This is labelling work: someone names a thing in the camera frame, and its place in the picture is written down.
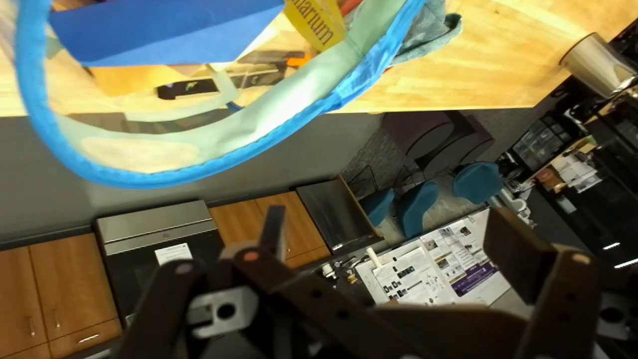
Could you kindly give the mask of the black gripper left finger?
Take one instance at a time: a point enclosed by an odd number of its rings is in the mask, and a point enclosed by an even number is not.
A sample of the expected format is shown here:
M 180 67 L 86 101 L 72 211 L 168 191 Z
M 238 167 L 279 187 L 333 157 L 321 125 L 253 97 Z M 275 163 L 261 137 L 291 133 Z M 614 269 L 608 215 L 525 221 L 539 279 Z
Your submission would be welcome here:
M 389 320 L 281 261 L 283 227 L 273 205 L 253 243 L 160 265 L 114 359 L 399 359 Z

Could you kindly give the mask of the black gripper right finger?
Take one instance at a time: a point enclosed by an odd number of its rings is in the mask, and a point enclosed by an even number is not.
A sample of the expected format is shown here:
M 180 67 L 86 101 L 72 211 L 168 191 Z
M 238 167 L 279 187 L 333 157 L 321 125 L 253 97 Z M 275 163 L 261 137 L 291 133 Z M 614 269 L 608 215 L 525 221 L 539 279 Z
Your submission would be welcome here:
M 531 319 L 517 359 L 638 359 L 638 275 L 541 239 L 515 211 L 493 207 L 485 253 Z

